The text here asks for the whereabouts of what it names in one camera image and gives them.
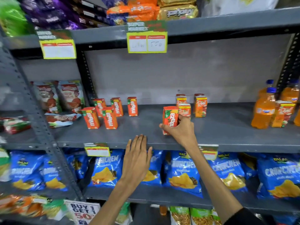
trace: shelf upright post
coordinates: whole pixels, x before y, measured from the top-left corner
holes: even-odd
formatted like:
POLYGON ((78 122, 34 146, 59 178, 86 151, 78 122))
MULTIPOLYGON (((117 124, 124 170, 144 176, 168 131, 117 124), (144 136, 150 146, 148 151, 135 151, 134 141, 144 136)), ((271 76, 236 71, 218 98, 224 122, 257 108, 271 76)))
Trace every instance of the shelf upright post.
POLYGON ((88 62, 86 60, 84 51, 76 47, 77 52, 77 67, 80 73, 81 82, 85 91, 85 94, 88 98, 88 103, 90 106, 94 106, 92 99, 97 98, 97 94, 93 85, 92 77, 90 70, 88 68, 88 62))
POLYGON ((22 96, 21 106, 25 111, 36 138, 58 170, 62 182, 68 187, 70 200, 84 200, 84 197, 76 183, 74 172, 71 171, 62 149, 52 135, 44 112, 36 99, 32 87, 25 76, 18 61, 11 55, 10 50, 5 47, 3 37, 0 34, 0 77, 7 81, 12 91, 19 92, 22 96))
POLYGON ((277 80, 276 95, 278 98, 290 79, 298 79, 300 77, 300 33, 292 35, 289 46, 279 79, 277 80))

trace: shelf label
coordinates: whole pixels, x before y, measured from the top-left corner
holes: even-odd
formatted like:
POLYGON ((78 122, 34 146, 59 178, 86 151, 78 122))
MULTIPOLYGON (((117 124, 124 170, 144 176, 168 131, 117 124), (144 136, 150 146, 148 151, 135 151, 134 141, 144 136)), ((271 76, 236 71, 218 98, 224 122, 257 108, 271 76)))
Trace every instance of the shelf label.
POLYGON ((100 210, 100 204, 64 200, 76 225, 88 225, 100 210))
POLYGON ((107 143, 85 143, 84 149, 88 156, 110 156, 110 148, 107 146, 107 143))
POLYGON ((204 154, 206 160, 215 160, 217 158, 219 145, 198 144, 198 147, 204 154))
POLYGON ((44 59, 76 59, 76 48, 69 30, 36 31, 44 59))
POLYGON ((166 53, 167 44, 165 21, 127 23, 128 53, 166 53))

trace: orange soda bottle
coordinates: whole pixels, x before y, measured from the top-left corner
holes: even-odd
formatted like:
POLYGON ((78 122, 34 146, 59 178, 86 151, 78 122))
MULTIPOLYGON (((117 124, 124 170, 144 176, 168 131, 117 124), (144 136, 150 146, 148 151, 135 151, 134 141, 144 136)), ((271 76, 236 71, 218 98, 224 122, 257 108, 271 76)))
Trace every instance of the orange soda bottle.
POLYGON ((272 87, 272 84, 274 83, 274 80, 267 80, 265 83, 266 83, 267 87, 261 89, 258 92, 258 97, 259 98, 262 97, 263 95, 267 94, 267 88, 272 87))
POLYGON ((266 129, 269 126, 272 114, 275 112, 275 87, 268 87, 265 96, 255 103, 254 117, 251 125, 258 129, 266 129))
POLYGON ((297 103, 299 98, 298 79, 291 79, 289 85, 282 91, 280 99, 292 103, 297 103))
POLYGON ((297 115, 295 117, 294 124, 296 126, 300 126, 300 109, 298 110, 298 113, 297 113, 297 115))

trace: right hand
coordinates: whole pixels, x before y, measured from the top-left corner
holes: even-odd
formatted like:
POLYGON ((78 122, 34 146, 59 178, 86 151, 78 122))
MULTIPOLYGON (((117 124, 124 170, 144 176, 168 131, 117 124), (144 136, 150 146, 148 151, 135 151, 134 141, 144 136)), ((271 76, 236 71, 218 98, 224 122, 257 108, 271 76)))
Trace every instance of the right hand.
POLYGON ((181 144, 186 150, 193 146, 198 147, 197 139, 194 132, 194 123, 188 117, 179 115, 180 123, 176 127, 159 124, 159 127, 169 132, 175 140, 181 144))

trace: black sleeve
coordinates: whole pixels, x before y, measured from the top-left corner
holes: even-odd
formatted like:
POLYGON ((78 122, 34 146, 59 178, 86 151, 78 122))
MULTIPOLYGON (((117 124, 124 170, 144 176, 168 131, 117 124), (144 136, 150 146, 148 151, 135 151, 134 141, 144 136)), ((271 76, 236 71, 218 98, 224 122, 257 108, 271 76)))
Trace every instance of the black sleeve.
POLYGON ((259 218, 257 218, 248 209, 242 208, 232 217, 230 217, 224 225, 265 225, 259 218))

